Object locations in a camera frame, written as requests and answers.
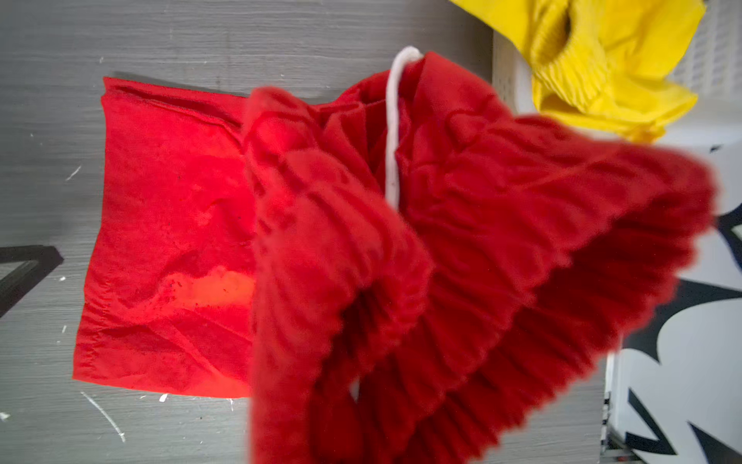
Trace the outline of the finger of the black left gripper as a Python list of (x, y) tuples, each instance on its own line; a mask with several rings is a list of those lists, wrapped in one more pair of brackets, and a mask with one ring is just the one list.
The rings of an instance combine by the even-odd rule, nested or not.
[(64, 262), (52, 246), (2, 247), (1, 263), (17, 264), (1, 278), (1, 316)]

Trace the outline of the red shorts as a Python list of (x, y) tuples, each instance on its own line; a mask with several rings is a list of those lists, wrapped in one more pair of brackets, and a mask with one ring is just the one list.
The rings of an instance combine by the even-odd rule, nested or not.
[(465, 463), (676, 289), (709, 169), (400, 57), (327, 104), (108, 77), (73, 378), (251, 400), (255, 463)]

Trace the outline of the yellow shorts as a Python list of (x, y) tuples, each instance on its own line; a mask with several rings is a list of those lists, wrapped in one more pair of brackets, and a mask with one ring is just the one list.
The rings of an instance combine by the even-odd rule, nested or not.
[(705, 15), (701, 1), (457, 5), (515, 46), (531, 69), (535, 109), (564, 124), (654, 142), (699, 100), (669, 76)]

